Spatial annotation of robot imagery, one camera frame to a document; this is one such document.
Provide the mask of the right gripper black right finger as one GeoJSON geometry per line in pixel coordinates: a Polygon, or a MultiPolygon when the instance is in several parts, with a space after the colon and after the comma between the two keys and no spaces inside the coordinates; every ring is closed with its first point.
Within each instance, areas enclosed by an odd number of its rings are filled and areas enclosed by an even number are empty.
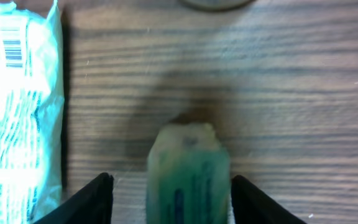
{"type": "Polygon", "coordinates": [[[231,201],[237,224],[306,224],[241,175],[232,179],[231,201]]]}

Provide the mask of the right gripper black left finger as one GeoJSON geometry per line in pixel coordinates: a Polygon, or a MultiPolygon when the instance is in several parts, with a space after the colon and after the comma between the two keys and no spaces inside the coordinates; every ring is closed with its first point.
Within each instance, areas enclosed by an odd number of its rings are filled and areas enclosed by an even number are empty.
{"type": "Polygon", "coordinates": [[[35,224],[111,224],[114,177],[99,174],[35,224]]]}

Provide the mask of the teal white tissue pack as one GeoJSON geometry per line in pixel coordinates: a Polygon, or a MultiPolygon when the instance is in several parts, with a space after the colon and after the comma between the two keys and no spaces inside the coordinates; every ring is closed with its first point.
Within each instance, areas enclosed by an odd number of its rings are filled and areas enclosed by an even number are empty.
{"type": "Polygon", "coordinates": [[[229,154],[211,124],[160,129],[147,158],[147,223],[227,223],[230,189],[229,154]]]}

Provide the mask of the teal snack packet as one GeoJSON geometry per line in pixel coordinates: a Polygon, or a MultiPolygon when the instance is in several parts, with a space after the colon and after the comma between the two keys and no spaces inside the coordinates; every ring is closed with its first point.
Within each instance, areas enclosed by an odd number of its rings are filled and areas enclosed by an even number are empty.
{"type": "Polygon", "coordinates": [[[0,223],[35,223],[61,201],[63,37],[46,17],[0,4],[0,223]]]}

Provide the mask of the green lid white jar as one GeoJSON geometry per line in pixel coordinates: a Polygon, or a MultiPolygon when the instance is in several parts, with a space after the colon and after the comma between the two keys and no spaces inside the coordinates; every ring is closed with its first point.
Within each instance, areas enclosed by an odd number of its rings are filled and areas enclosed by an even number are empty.
{"type": "Polygon", "coordinates": [[[223,12],[248,6],[254,0],[178,0],[178,2],[197,11],[223,12]]]}

